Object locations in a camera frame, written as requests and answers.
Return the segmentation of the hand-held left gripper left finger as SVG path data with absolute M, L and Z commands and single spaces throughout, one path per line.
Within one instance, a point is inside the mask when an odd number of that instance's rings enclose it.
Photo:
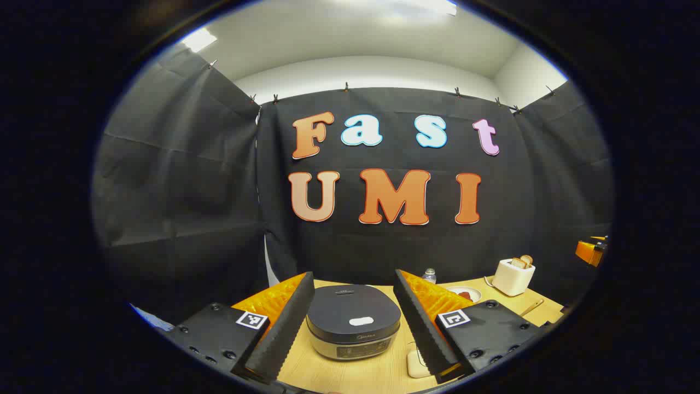
M 208 304 L 165 337 L 227 376 L 269 384 L 287 359 L 314 293 L 313 274 L 305 272 L 232 306 Z

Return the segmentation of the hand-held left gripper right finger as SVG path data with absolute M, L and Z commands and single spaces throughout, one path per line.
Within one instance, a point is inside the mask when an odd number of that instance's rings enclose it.
M 505 361 L 542 329 L 503 303 L 473 303 L 400 269 L 393 292 L 428 371 L 438 383 Z

